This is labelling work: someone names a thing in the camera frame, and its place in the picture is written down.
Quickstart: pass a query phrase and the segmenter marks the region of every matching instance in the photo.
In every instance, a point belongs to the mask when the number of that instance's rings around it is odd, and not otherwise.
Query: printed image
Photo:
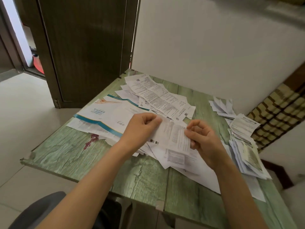
[[[97,104],[121,104],[121,102],[116,102],[116,101],[107,101],[104,98],[97,100],[95,103]]]

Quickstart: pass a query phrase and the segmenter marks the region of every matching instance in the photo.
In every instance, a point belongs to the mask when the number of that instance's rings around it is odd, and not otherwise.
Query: hand
[[[184,134],[191,139],[191,149],[198,150],[206,164],[215,171],[224,162],[231,162],[222,142],[204,121],[191,120]]]
[[[160,125],[162,119],[153,113],[139,113],[133,115],[121,139],[128,151],[133,154],[142,147],[151,133]]]

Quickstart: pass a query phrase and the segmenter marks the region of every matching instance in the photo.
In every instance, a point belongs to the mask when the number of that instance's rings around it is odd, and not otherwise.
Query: red object
[[[34,66],[36,67],[36,69],[44,74],[41,63],[40,63],[39,56],[33,56],[33,59],[34,59]]]

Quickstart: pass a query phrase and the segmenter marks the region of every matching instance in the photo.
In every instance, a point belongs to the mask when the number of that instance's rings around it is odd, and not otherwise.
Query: left hand
[[[157,129],[162,119],[153,113],[139,113],[133,115],[129,121],[119,143],[127,147],[130,154],[142,147],[151,133]]]

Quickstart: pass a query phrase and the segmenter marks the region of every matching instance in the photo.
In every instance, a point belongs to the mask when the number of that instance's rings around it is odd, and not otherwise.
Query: red stain
[[[90,139],[90,141],[86,142],[84,150],[87,149],[91,145],[91,142],[95,142],[97,140],[98,140],[98,135],[91,134],[91,139]]]

